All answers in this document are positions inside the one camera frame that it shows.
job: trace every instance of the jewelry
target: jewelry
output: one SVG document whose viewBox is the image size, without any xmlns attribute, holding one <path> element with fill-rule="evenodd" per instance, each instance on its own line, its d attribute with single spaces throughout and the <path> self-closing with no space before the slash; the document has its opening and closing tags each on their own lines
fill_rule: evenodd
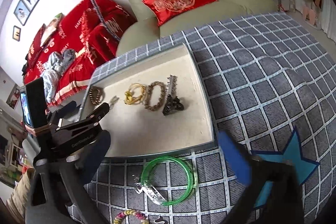
<svg viewBox="0 0 336 224">
<path fill-rule="evenodd" d="M 91 103 L 95 106 L 99 105 L 104 97 L 104 91 L 101 88 L 92 87 L 89 91 Z"/>
<path fill-rule="evenodd" d="M 180 103 L 180 99 L 177 96 L 174 97 L 176 93 L 176 78 L 174 75 L 168 77 L 166 104 L 162 110 L 164 116 L 173 113 L 174 110 L 184 110 L 184 105 Z"/>
<path fill-rule="evenodd" d="M 115 217 L 115 219 L 113 221 L 113 224 L 120 224 L 126 216 L 130 216 L 130 215 L 135 216 L 137 219 L 140 219 L 142 224 L 149 224 L 145 215 L 143 215 L 142 213 L 140 213 L 138 211 L 135 211 L 135 210 L 126 210 L 126 211 L 123 211 L 123 212 L 119 213 Z"/>
<path fill-rule="evenodd" d="M 134 91 L 137 88 L 141 88 L 141 94 L 138 97 L 134 98 L 133 97 Z M 127 105 L 133 105 L 135 103 L 140 104 L 143 98 L 145 97 L 145 94 L 146 94 L 146 88 L 144 85 L 141 85 L 139 83 L 132 84 L 129 86 L 128 90 L 125 91 L 126 98 L 124 100 L 124 103 Z"/>
<path fill-rule="evenodd" d="M 113 108 L 113 106 L 116 104 L 116 102 L 119 100 L 119 97 L 113 96 L 112 99 L 109 101 L 110 110 Z"/>
<path fill-rule="evenodd" d="M 151 99 L 153 87 L 156 86 L 156 85 L 160 86 L 161 95 L 160 95 L 160 98 L 159 98 L 159 102 L 154 106 L 150 106 L 149 105 L 149 100 Z M 151 111 L 156 111 L 163 105 L 163 100 L 164 99 L 165 99 L 165 84 L 162 83 L 162 82 L 159 82 L 159 81 L 155 81 L 147 87 L 146 98 L 145 98 L 143 104 L 145 105 L 145 109 L 149 109 Z"/>
<path fill-rule="evenodd" d="M 188 186 L 187 186 L 187 189 L 185 190 L 184 194 L 179 198 L 179 199 L 175 199 L 175 200 L 171 200 L 171 201 L 163 201 L 161 202 L 161 205 L 164 205 L 164 206 L 169 206 L 169 205 L 175 205 L 175 204 L 178 204 L 180 202 L 182 202 L 183 200 L 185 200 L 192 188 L 194 187 L 194 175 L 192 173 L 192 169 L 189 167 L 188 164 L 186 164 L 184 161 L 180 160 L 179 158 L 174 158 L 174 157 L 170 157 L 170 156 L 161 156 L 161 157 L 158 157 L 152 161 L 150 161 L 145 167 L 144 169 L 142 170 L 142 174 L 141 174 L 141 178 L 140 178 L 140 182 L 141 182 L 141 185 L 142 187 L 152 187 L 154 188 L 152 185 L 151 185 L 151 181 L 150 181 L 150 176 L 152 174 L 152 170 L 154 168 L 155 165 L 157 164 L 160 164 L 166 160 L 170 160 L 170 161 L 174 161 L 176 162 L 177 164 L 179 164 L 183 170 L 185 171 L 186 175 L 187 175 L 187 180 L 188 180 Z"/>
</svg>

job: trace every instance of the pink beaded bracelet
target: pink beaded bracelet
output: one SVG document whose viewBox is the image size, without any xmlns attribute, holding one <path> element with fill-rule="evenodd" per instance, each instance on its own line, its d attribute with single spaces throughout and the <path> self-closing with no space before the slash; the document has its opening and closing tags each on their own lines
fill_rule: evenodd
<svg viewBox="0 0 336 224">
<path fill-rule="evenodd" d="M 149 224 L 145 215 L 135 210 L 126 210 L 126 211 L 119 213 L 115 217 L 113 224 L 120 224 L 126 216 L 130 216 L 130 215 L 135 216 L 137 219 L 140 219 L 142 224 Z"/>
</svg>

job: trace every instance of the floor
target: floor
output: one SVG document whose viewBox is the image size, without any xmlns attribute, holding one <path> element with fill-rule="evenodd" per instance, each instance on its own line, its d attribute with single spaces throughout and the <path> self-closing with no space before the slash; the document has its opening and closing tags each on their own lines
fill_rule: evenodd
<svg viewBox="0 0 336 224">
<path fill-rule="evenodd" d="M 331 55 L 331 57 L 336 61 L 336 43 L 334 40 L 331 40 L 322 30 L 316 30 L 313 27 L 309 26 L 302 18 L 302 14 L 299 11 L 288 12 L 297 23 L 302 25 L 310 34 L 315 37 L 315 39 L 326 49 L 326 51 Z"/>
</svg>

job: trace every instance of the green bangle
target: green bangle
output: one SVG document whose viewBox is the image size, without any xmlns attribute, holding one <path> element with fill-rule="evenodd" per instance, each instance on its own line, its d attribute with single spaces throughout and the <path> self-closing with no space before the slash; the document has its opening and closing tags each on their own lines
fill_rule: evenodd
<svg viewBox="0 0 336 224">
<path fill-rule="evenodd" d="M 152 171 L 153 167 L 157 164 L 162 163 L 165 160 L 172 160 L 172 161 L 178 163 L 179 165 L 181 165 L 182 168 L 184 169 L 184 171 L 186 172 L 187 178 L 188 178 L 187 189 L 186 189 L 185 193 L 179 199 L 172 200 L 172 201 L 165 201 L 165 202 L 162 203 L 162 205 L 169 206 L 169 205 L 178 204 L 178 203 L 182 202 L 183 200 L 185 200 L 189 196 L 189 194 L 190 194 L 190 192 L 191 192 L 191 190 L 194 186 L 194 176 L 191 173 L 189 166 L 187 164 L 185 164 L 182 160 L 174 158 L 174 157 L 162 156 L 162 157 L 156 158 L 155 160 L 152 160 L 143 169 L 142 174 L 141 174 L 141 184 L 142 185 L 144 185 L 145 182 L 148 181 L 150 172 Z"/>
</svg>

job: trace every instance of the gold chain bracelet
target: gold chain bracelet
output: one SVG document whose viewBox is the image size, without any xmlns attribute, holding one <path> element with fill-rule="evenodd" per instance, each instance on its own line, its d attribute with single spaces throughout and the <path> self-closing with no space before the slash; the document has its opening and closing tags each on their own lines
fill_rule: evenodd
<svg viewBox="0 0 336 224">
<path fill-rule="evenodd" d="M 137 88 L 141 88 L 141 94 L 138 97 L 133 97 L 134 95 L 134 91 Z M 125 100 L 124 103 L 127 105 L 134 105 L 134 104 L 140 104 L 144 97 L 145 97 L 145 93 L 146 93 L 146 88 L 144 85 L 141 85 L 139 83 L 134 83 L 132 85 L 129 86 L 128 90 L 125 91 Z"/>
<path fill-rule="evenodd" d="M 153 91 L 153 87 L 159 85 L 161 88 L 161 95 L 159 98 L 159 102 L 154 105 L 154 106 L 150 106 L 149 105 L 149 101 L 151 99 L 151 95 L 152 95 L 152 91 Z M 147 92 L 146 92 L 146 98 L 144 100 L 144 105 L 145 105 L 145 109 L 149 109 L 151 111 L 156 111 L 158 110 L 162 105 L 163 105 L 163 101 L 165 99 L 165 84 L 159 81 L 155 81 L 153 83 L 151 83 L 148 87 L 147 87 Z"/>
</svg>

